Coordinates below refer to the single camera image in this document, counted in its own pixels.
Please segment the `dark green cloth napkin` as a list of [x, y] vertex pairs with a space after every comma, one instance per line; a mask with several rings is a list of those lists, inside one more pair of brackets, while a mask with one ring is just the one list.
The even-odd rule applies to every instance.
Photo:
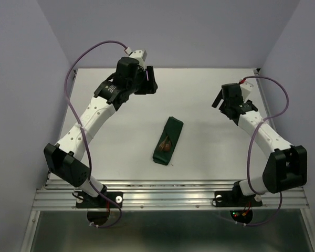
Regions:
[[153, 161], [155, 163], [161, 165], [169, 164], [180, 138], [183, 125], [184, 123], [175, 117], [168, 118], [153, 153]]

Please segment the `brown wooden fork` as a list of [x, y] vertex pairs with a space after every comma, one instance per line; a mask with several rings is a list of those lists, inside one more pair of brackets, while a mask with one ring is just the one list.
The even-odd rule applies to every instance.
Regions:
[[168, 141], [171, 141], [171, 140], [170, 140], [169, 136], [167, 135], [167, 136], [165, 137], [165, 139], [164, 139], [164, 140], [159, 144], [159, 146], [158, 146], [158, 150], [159, 150], [160, 152], [163, 152], [163, 151], [162, 151], [163, 145], [165, 144], [165, 142], [168, 142]]

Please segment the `brown wooden spoon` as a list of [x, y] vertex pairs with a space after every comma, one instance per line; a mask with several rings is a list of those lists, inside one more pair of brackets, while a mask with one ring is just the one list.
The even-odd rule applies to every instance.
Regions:
[[171, 141], [165, 142], [165, 144], [163, 145], [162, 151], [163, 152], [170, 152], [171, 147], [172, 147]]

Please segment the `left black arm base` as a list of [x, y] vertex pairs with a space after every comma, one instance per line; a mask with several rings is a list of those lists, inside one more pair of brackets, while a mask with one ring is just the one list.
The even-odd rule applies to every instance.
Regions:
[[[76, 191], [72, 193], [72, 196], [76, 199], [76, 208], [78, 209], [90, 209], [90, 208], [99, 208], [99, 209], [114, 209], [117, 208], [113, 203], [108, 202], [106, 199], [98, 196], [91, 197], [83, 191]], [[106, 197], [113, 202], [115, 202], [120, 208], [122, 207], [123, 202], [123, 193], [120, 191], [111, 191], [107, 192]]]

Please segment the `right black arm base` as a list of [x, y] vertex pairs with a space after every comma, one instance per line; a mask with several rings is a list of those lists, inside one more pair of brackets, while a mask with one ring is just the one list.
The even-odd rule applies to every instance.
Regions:
[[257, 201], [255, 194], [245, 196], [240, 187], [240, 181], [235, 182], [229, 191], [215, 191], [212, 205], [215, 207], [261, 207], [263, 205], [261, 198]]

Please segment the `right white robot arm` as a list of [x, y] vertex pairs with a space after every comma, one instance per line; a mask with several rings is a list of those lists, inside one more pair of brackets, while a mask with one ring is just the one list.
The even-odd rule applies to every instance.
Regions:
[[266, 122], [247, 98], [252, 89], [249, 83], [222, 85], [212, 104], [251, 137], [250, 148], [257, 144], [267, 158], [258, 177], [251, 177], [250, 157], [247, 158], [247, 178], [237, 182], [231, 192], [231, 199], [237, 205], [247, 202], [250, 195], [276, 194], [307, 182], [307, 150], [282, 138]]

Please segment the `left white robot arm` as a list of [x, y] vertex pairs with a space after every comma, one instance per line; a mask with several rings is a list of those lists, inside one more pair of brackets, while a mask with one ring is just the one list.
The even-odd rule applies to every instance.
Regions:
[[49, 171], [88, 194], [88, 201], [95, 207], [106, 202], [106, 187], [91, 175], [91, 169], [81, 160], [102, 125], [130, 95], [156, 93], [154, 70], [145, 65], [145, 59], [144, 50], [122, 57], [115, 72], [95, 90], [79, 121], [56, 144], [47, 144], [44, 148]]

